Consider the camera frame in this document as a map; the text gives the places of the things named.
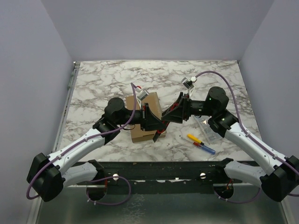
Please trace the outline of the brown cardboard express box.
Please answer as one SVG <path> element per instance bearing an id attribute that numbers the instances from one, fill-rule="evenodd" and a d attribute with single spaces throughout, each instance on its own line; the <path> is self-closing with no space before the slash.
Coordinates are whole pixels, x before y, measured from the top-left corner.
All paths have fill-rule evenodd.
<path id="1" fill-rule="evenodd" d="M 162 110 L 159 98 L 156 92 L 151 92 L 142 101 L 142 109 L 139 104 L 136 105 L 136 111 L 131 123 L 141 121 L 141 124 L 135 124 L 131 133 L 133 143 L 153 140 L 157 127 L 160 124 L 157 119 L 161 119 Z"/>

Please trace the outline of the red black utility knife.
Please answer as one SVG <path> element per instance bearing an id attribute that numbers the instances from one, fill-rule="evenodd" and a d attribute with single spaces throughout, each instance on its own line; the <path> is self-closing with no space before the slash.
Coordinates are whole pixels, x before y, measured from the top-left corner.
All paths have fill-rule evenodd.
<path id="1" fill-rule="evenodd" d="M 171 112 L 176 106 L 178 106 L 178 103 L 174 103 L 165 113 Z"/>

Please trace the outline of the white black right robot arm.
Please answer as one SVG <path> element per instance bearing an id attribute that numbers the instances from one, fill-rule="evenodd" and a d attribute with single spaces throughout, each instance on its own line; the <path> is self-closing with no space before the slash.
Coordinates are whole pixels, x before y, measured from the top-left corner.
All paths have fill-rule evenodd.
<path id="1" fill-rule="evenodd" d="M 215 179 L 250 183 L 261 188 L 270 199 L 281 202 L 299 184 L 298 158 L 286 157 L 253 135 L 226 109 L 228 101 L 221 87 L 210 88 L 205 101 L 192 100 L 189 95 L 180 93 L 176 102 L 162 113 L 162 121 L 182 123 L 192 115 L 209 116 L 208 124 L 214 132 L 236 144 L 258 164 L 252 167 L 226 159 L 224 165 L 215 170 Z"/>

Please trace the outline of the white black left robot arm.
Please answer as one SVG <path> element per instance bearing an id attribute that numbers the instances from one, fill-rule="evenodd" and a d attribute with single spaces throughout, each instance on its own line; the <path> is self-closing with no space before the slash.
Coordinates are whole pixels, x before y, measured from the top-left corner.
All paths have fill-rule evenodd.
<path id="1" fill-rule="evenodd" d="M 140 125 L 145 131 L 166 128 L 166 124 L 152 113 L 148 103 L 142 105 L 140 110 L 129 110 L 121 98 L 112 98 L 102 117 L 82 137 L 56 153 L 39 153 L 33 158 L 27 176 L 27 199 L 33 199 L 31 189 L 44 202 L 54 199 L 64 188 L 67 171 L 85 155 L 113 140 L 126 125 Z"/>

